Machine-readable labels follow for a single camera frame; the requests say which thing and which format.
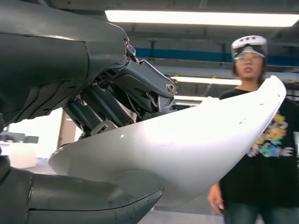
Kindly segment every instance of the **floor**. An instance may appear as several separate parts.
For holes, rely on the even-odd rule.
[[[54,173],[46,159],[38,159],[36,166],[26,169],[34,173]],[[223,218],[214,215],[206,198],[207,193],[180,207],[155,207],[139,224],[223,224]]]

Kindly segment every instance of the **jeans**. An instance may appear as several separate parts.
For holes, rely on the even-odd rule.
[[[255,224],[260,215],[264,224],[299,224],[299,209],[225,203],[225,224]]]

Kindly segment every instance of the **graphic print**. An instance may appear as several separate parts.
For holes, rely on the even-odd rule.
[[[294,148],[282,147],[282,139],[287,134],[288,123],[285,118],[276,113],[272,122],[247,154],[254,157],[262,154],[265,157],[292,156]]]

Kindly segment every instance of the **black t-shirt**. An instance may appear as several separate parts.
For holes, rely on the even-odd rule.
[[[232,89],[220,99],[248,91]],[[260,206],[299,207],[299,107],[285,99],[273,120],[249,152],[220,181],[227,202]]]

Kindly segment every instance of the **woman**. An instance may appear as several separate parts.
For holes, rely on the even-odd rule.
[[[242,84],[222,94],[230,98],[256,91],[264,80],[267,42],[245,36],[232,44],[233,72]],[[211,206],[225,224],[299,223],[299,177],[294,132],[299,132],[299,107],[285,99],[278,113],[247,155],[212,186]]]

